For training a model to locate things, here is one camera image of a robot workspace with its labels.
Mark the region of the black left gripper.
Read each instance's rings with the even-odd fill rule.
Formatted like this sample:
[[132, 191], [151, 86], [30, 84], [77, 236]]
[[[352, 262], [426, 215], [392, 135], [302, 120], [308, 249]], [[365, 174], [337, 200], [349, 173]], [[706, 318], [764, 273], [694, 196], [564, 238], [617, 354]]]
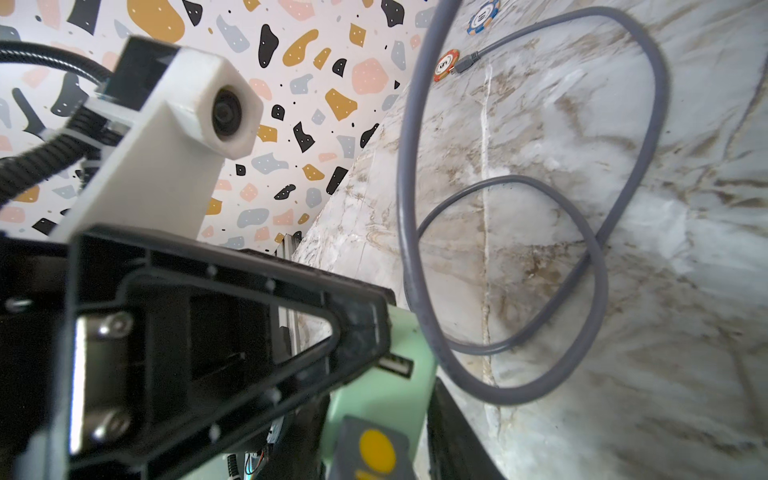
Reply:
[[389, 350], [392, 293], [96, 226], [1, 236], [1, 476], [177, 479]]

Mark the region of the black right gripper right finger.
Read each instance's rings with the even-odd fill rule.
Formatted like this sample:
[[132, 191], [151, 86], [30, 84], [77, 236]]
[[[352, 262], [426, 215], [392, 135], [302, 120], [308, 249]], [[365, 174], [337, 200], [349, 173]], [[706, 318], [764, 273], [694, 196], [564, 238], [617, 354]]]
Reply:
[[504, 479], [439, 378], [427, 411], [427, 445], [431, 479]]

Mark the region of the green USB charger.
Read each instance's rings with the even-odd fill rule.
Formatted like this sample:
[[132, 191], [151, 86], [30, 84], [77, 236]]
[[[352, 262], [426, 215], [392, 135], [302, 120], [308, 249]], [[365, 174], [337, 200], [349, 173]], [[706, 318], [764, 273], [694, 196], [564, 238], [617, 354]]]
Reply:
[[[436, 380], [437, 362], [416, 316], [392, 306], [391, 348], [378, 364], [333, 392], [319, 456], [320, 479], [414, 479], [414, 461]], [[261, 449], [223, 453], [192, 479], [258, 479], [290, 421], [274, 421]]]

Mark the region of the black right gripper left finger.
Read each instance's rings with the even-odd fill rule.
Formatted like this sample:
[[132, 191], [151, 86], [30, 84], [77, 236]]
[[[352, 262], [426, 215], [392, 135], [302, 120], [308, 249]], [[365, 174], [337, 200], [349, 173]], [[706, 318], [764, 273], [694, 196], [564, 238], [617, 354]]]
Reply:
[[258, 479], [320, 479], [320, 439], [330, 396], [299, 408], [274, 448]]

